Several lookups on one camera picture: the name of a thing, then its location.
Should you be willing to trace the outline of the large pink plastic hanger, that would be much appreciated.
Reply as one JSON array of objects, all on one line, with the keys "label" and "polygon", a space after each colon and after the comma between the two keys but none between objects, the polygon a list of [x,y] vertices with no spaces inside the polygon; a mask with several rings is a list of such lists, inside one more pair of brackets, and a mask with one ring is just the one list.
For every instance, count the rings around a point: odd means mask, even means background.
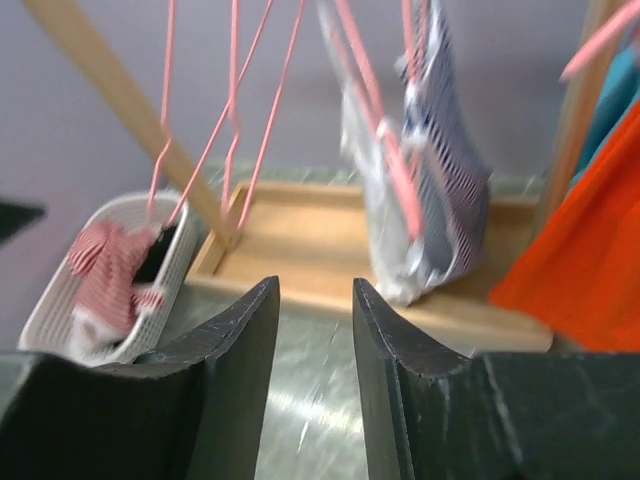
[{"label": "large pink plastic hanger", "polygon": [[568,81],[578,74],[614,37],[623,33],[639,19],[639,0],[627,1],[583,43],[570,59],[560,75],[561,81]]}]

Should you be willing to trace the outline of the orange shirt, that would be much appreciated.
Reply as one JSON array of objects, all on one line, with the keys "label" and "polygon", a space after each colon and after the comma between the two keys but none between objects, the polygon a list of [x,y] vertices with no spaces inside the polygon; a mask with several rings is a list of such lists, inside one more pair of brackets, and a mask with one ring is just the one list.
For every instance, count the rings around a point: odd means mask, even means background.
[{"label": "orange shirt", "polygon": [[639,109],[490,293],[588,350],[639,349]]}]

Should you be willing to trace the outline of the pink hanger of blue top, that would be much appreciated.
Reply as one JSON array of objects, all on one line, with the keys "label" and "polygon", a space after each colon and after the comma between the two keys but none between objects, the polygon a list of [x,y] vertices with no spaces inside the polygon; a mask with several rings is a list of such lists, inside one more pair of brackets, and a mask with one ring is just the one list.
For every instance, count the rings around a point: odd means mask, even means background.
[{"label": "pink hanger of blue top", "polygon": [[430,0],[401,2],[405,51],[396,68],[407,83],[422,85],[426,82],[430,37],[437,26],[435,7],[436,2]]}]

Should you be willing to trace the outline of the blue white striped tank top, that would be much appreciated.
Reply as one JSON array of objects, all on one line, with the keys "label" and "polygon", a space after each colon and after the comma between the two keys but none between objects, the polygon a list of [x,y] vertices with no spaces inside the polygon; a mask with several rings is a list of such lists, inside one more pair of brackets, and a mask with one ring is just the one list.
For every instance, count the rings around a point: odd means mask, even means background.
[{"label": "blue white striped tank top", "polygon": [[466,130],[458,102],[448,21],[438,1],[413,1],[414,52],[396,69],[405,85],[402,140],[422,156],[418,192],[425,215],[416,275],[424,291],[477,268],[490,207],[490,169]]}]

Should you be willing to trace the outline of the white perforated laundry basket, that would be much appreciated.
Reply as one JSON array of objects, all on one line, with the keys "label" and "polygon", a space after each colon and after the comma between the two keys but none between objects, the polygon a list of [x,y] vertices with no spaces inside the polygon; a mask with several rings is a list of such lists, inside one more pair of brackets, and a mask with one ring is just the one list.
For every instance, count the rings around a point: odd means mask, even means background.
[{"label": "white perforated laundry basket", "polygon": [[196,244],[176,191],[119,196],[86,222],[21,332],[18,347],[86,366],[155,347]]}]

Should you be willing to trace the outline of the small wooden clothes rack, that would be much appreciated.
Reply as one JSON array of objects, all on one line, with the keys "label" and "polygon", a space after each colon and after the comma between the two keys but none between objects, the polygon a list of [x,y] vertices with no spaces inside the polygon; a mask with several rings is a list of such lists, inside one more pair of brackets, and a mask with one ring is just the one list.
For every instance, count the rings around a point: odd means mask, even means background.
[{"label": "small wooden clothes rack", "polygon": [[[159,154],[164,135],[155,109],[80,6],[30,1],[27,9],[140,146],[150,156]],[[524,250],[527,236],[558,208],[619,42],[612,37],[580,59],[563,107],[556,168],[546,197],[538,203],[514,196],[495,199],[483,266],[402,309],[403,317],[462,353],[550,348],[553,335],[547,327],[530,316],[494,308],[486,297]],[[358,187],[243,182],[232,195],[231,212],[238,215],[245,199],[252,200],[253,210],[247,225],[237,229],[232,218],[220,214],[218,197],[208,184],[192,178],[191,169],[184,149],[174,144],[165,174],[188,193],[191,207],[210,227],[201,250],[188,255],[189,284],[241,294],[276,275],[284,303],[309,312],[350,315],[353,280],[372,275]]]}]

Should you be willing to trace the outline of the pink wire hanger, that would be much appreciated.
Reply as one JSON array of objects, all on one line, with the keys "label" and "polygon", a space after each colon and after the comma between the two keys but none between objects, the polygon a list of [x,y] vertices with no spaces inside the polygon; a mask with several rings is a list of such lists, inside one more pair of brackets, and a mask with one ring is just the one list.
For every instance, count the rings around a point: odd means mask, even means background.
[{"label": "pink wire hanger", "polygon": [[[154,163],[154,171],[152,175],[151,185],[149,189],[149,198],[147,203],[147,216],[151,217],[154,213],[155,196],[157,192],[157,185],[159,179],[159,173],[162,163],[170,150],[173,143],[173,135],[170,127],[170,94],[171,94],[171,79],[172,79],[172,67],[173,67],[173,49],[174,49],[174,34],[175,34],[175,15],[176,15],[176,1],[168,1],[168,26],[167,26],[167,40],[165,51],[165,64],[164,64],[164,77],[163,77],[163,90],[162,90],[162,104],[160,114],[160,126],[165,136],[165,143],[162,147],[158,157]],[[196,164],[193,170],[192,176],[189,179],[187,186],[183,189],[182,196],[180,197],[176,207],[167,221],[167,226],[171,226],[175,223],[175,220],[182,210],[184,203],[186,202],[187,195],[190,192],[199,172],[207,159],[209,151],[211,150],[214,141],[217,138],[219,129],[222,122],[227,117],[228,113],[231,113],[231,123],[234,129],[234,139],[230,147],[230,155],[235,153],[237,142],[239,141],[240,127],[237,121],[236,105],[237,105],[237,89],[240,75],[238,72],[238,40],[239,40],[239,1],[233,0],[231,7],[231,41],[230,41],[230,58],[229,58],[229,97],[225,109],[221,113],[218,123],[209,137],[209,141],[200,157],[200,160]]]}]

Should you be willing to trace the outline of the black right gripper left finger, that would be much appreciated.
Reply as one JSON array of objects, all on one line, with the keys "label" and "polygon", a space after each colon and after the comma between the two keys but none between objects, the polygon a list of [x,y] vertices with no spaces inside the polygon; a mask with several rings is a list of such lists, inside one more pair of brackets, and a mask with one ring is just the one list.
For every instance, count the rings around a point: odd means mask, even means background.
[{"label": "black right gripper left finger", "polygon": [[251,479],[279,323],[279,280],[131,364],[1,357],[5,479]]}]

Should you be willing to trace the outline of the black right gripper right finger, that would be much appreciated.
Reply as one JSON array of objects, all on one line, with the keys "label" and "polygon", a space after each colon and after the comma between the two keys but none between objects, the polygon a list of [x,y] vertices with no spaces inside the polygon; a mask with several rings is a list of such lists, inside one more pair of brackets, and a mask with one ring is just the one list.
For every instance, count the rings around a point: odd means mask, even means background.
[{"label": "black right gripper right finger", "polygon": [[372,479],[635,479],[639,358],[466,358],[353,282],[353,342]]}]

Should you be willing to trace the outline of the pink hanger of striped top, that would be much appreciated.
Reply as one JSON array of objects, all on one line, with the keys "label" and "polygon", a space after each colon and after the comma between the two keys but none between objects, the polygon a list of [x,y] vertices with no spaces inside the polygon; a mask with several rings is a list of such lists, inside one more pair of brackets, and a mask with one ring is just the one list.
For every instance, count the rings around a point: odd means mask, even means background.
[{"label": "pink hanger of striped top", "polygon": [[[169,155],[176,151],[178,137],[187,128],[175,109],[191,97],[203,111],[189,116],[197,124],[191,131],[201,135],[202,142],[182,190],[229,97],[232,1],[214,1],[211,6],[210,10],[200,10],[193,1],[176,1],[169,120],[173,143],[161,167],[168,166]],[[223,169],[221,190],[200,210],[213,228],[235,232],[247,222],[305,10],[303,1],[239,1],[239,141],[230,155],[235,133],[228,113],[186,199],[186,203],[196,202],[196,184],[205,179],[204,166],[218,162]]]}]

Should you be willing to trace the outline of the pink hanger of white top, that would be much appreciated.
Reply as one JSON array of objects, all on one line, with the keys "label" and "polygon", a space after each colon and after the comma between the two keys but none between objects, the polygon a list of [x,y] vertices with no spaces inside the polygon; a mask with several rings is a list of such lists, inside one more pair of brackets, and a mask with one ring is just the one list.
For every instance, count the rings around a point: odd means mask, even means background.
[{"label": "pink hanger of white top", "polygon": [[373,121],[376,127],[376,136],[383,141],[386,147],[388,169],[400,206],[406,218],[409,240],[414,241],[422,234],[424,229],[424,221],[421,216],[421,205],[416,186],[405,163],[397,135],[393,132],[387,121],[383,97],[352,15],[349,2],[338,0],[335,4],[369,94]]}]

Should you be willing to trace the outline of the red white striped tank top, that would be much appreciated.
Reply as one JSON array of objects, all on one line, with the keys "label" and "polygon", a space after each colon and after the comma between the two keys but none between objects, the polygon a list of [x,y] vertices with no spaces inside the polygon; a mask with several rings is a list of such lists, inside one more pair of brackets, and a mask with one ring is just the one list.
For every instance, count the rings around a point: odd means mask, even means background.
[{"label": "red white striped tank top", "polygon": [[133,285],[160,229],[128,232],[115,222],[85,228],[68,252],[70,272],[81,282],[72,309],[70,346],[82,353],[124,340],[140,316],[158,310],[165,289]]}]

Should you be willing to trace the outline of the teal garment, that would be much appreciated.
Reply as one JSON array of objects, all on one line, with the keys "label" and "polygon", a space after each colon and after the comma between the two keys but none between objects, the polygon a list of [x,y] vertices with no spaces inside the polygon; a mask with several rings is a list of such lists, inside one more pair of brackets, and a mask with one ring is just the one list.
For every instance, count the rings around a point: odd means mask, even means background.
[{"label": "teal garment", "polygon": [[616,55],[610,65],[570,189],[580,182],[611,134],[638,100],[639,66],[635,48],[628,46]]}]

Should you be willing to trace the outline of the black tank top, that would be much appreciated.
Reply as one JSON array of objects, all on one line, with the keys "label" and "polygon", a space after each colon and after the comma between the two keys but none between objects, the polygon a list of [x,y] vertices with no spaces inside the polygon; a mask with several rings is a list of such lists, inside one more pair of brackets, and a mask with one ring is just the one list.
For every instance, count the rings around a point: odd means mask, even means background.
[{"label": "black tank top", "polygon": [[149,248],[147,257],[133,278],[133,285],[152,284],[162,267],[165,256],[171,246],[177,226],[164,227],[154,244]]}]

